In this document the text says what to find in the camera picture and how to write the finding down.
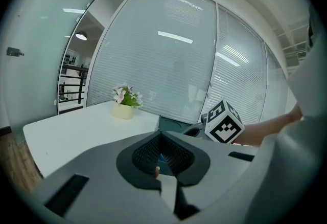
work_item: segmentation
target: person's hand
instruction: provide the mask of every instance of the person's hand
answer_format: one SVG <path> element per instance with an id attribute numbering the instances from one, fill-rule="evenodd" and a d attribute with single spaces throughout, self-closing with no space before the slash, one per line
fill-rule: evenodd
<path id="1" fill-rule="evenodd" d="M 159 170 L 160 170 L 160 167 L 155 167 L 155 178 L 159 177 Z"/>
<path id="2" fill-rule="evenodd" d="M 296 104 L 294 108 L 289 112 L 289 115 L 291 116 L 292 122 L 298 121 L 302 118 L 302 111 L 298 104 Z"/>

